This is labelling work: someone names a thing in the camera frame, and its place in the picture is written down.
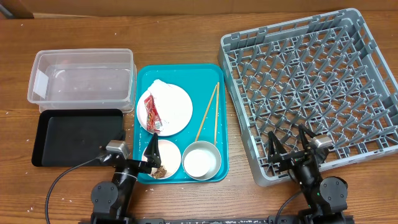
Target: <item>gray dish rack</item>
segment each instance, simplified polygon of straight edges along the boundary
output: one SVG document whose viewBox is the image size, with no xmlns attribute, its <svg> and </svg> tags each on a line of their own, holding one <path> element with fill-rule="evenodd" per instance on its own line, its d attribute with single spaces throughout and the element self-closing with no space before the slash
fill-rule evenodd
<svg viewBox="0 0 398 224">
<path fill-rule="evenodd" d="M 224 35 L 218 61 L 258 185 L 289 179 L 267 162 L 268 131 L 302 150 L 301 123 L 333 139 L 321 170 L 398 152 L 398 84 L 358 10 Z"/>
</svg>

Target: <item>chopsticks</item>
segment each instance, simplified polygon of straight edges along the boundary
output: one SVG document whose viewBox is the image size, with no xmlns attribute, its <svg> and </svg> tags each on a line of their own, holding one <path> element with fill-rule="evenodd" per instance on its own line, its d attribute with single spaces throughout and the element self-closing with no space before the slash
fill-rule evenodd
<svg viewBox="0 0 398 224">
<path fill-rule="evenodd" d="M 201 121 L 197 137 L 195 138 L 195 142 L 198 141 L 201 129 L 203 127 L 203 124 L 205 123 L 207 112 L 209 112 L 209 108 L 210 108 L 211 102 L 213 102 L 213 98 L 214 98 L 214 94 L 216 93 L 216 90 L 217 90 L 217 97 L 216 97 L 216 124 L 215 124 L 215 130 L 214 130 L 214 145 L 216 145 L 216 143 L 217 143 L 216 140 L 217 140 L 217 124 L 218 124 L 218 98 L 219 98 L 219 94 L 220 94 L 220 83 L 219 82 L 214 87 L 213 94 L 211 94 L 211 98 L 210 98 L 209 103 L 207 104 L 205 115 L 203 116 L 203 119 Z"/>
<path fill-rule="evenodd" d="M 218 94 L 220 93 L 220 83 L 217 83 L 217 98 L 216 98 L 216 124 L 214 125 L 214 145 L 217 143 L 217 118 L 218 118 Z"/>
</svg>

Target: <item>black tray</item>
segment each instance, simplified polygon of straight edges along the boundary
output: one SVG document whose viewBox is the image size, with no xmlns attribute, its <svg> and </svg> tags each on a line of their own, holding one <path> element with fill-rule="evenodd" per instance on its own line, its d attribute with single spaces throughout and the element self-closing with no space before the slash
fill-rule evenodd
<svg viewBox="0 0 398 224">
<path fill-rule="evenodd" d="M 95 158 L 123 130 L 123 113 L 110 110 L 46 110 L 40 115 L 34 166 L 77 166 Z M 88 166 L 100 166 L 92 162 Z"/>
</svg>

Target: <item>black cable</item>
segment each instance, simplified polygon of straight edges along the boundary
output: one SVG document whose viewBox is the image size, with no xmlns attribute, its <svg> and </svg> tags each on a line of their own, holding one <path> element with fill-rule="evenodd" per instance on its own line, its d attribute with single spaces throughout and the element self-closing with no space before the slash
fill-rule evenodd
<svg viewBox="0 0 398 224">
<path fill-rule="evenodd" d="M 55 187 L 55 184 L 56 184 L 64 175 L 66 175 L 66 174 L 69 173 L 70 171 L 75 170 L 75 169 L 77 169 L 77 168 L 79 168 L 79 167 L 81 167 L 81 166 L 84 166 L 84 165 L 86 165 L 86 164 L 88 164 L 88 163 L 90 163 L 90 162 L 93 162 L 93 161 L 96 160 L 96 159 L 97 159 L 97 158 L 92 159 L 92 160 L 89 160 L 89 161 L 87 161 L 87 162 L 84 162 L 84 163 L 82 163 L 82 164 L 80 164 L 80 165 L 77 165 L 77 166 L 75 166 L 75 167 L 72 167 L 72 168 L 68 169 L 67 171 L 63 172 L 61 175 L 59 175 L 59 176 L 55 179 L 55 181 L 52 183 L 52 185 L 51 185 L 51 187 L 50 187 L 50 190 L 49 190 L 49 192 L 48 192 L 48 194 L 47 194 L 47 198 L 45 199 L 44 214 L 45 214 L 45 221 L 47 222 L 47 224 L 50 224 L 50 219 L 49 219 L 49 200 L 50 200 L 51 192 L 52 192 L 52 190 L 53 190 L 54 187 Z"/>
<path fill-rule="evenodd" d="M 293 182 L 297 183 L 297 181 L 292 177 L 292 174 L 290 174 L 290 169 L 287 170 L 287 174 L 289 175 L 290 179 L 293 180 Z"/>
<path fill-rule="evenodd" d="M 275 216 L 275 224 L 278 224 L 279 216 L 282 213 L 283 209 L 286 207 L 286 205 L 288 203 L 290 203 L 293 199 L 297 198 L 297 196 L 299 196 L 301 193 L 303 193 L 303 192 L 299 191 L 296 194 L 293 194 L 293 196 L 291 196 L 289 199 L 287 199 L 287 201 L 280 207 L 278 213 L 276 213 L 276 216 Z"/>
</svg>

